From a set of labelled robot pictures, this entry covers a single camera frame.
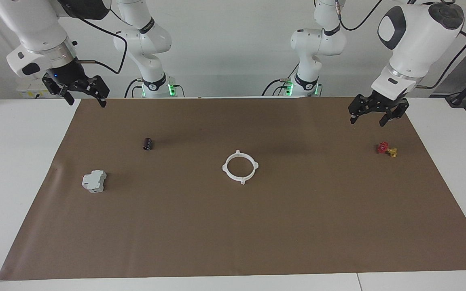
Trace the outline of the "white circuit breaker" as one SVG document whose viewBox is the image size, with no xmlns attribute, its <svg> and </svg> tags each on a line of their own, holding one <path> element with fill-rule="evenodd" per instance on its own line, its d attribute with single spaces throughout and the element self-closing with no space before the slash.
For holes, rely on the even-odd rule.
<svg viewBox="0 0 466 291">
<path fill-rule="evenodd" d="M 90 193 L 101 193 L 104 191 L 107 173 L 103 170 L 92 170 L 91 173 L 83 176 L 82 187 Z"/>
</svg>

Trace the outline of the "red yellow valve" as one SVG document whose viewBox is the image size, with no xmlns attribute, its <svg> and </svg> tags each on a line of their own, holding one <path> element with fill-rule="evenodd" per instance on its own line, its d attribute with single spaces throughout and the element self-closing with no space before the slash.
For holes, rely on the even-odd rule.
<svg viewBox="0 0 466 291">
<path fill-rule="evenodd" d="M 388 142 L 381 142 L 377 146 L 377 152 L 379 154 L 386 154 L 390 157 L 396 157 L 398 154 L 398 149 L 394 147 L 390 147 Z"/>
</svg>

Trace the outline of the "white half-ring pipe clamp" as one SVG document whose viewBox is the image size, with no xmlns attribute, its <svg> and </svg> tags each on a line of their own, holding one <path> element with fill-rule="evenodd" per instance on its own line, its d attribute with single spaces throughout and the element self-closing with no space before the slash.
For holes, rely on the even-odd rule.
<svg viewBox="0 0 466 291">
<path fill-rule="evenodd" d="M 244 184 L 245 184 L 245 178 L 244 178 L 244 177 L 239 177 L 239 176 L 233 175 L 233 173 L 231 173 L 230 170 L 229 170 L 229 168 L 228 168 L 228 164 L 229 164 L 234 158 L 237 158 L 237 157 L 243 157 L 243 156 L 242 156 L 242 153 L 240 152 L 240 150 L 236 150 L 235 153 L 229 155 L 229 156 L 226 158 L 225 163 L 222 165 L 222 171 L 224 171 L 224 173 L 226 173 L 226 175 L 227 175 L 231 180 L 238 181 L 238 182 L 240 182 L 241 185 L 244 185 Z"/>
<path fill-rule="evenodd" d="M 237 154 L 238 157 L 242 157 L 242 158 L 248 160 L 248 161 L 252 164 L 252 167 L 253 167 L 253 169 L 252 169 L 252 171 L 251 171 L 251 173 L 250 173 L 249 175 L 247 175 L 247 176 L 245 176 L 245 177 L 240 177 L 240 178 L 239 178 L 240 184 L 241 184 L 241 185 L 244 185 L 244 184 L 246 184 L 246 182 L 247 182 L 248 180 L 250 180 L 250 179 L 255 175 L 257 169 L 259 168 L 259 164 L 254 160 L 254 158 L 253 158 L 251 155 L 248 155 L 248 154 L 246 154 L 246 153 L 243 153 L 243 152 L 241 152 L 240 150 L 237 150 L 237 151 L 235 152 L 235 154 Z"/>
</svg>

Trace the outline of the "brown paper table mat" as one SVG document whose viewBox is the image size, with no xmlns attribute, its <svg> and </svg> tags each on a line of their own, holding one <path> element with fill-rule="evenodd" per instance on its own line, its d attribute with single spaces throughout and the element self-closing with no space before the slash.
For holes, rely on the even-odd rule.
<svg viewBox="0 0 466 291">
<path fill-rule="evenodd" d="M 466 218 L 409 119 L 351 124 L 350 102 L 82 100 L 0 280 L 466 270 Z M 222 171 L 236 150 L 259 164 L 244 185 Z"/>
</svg>

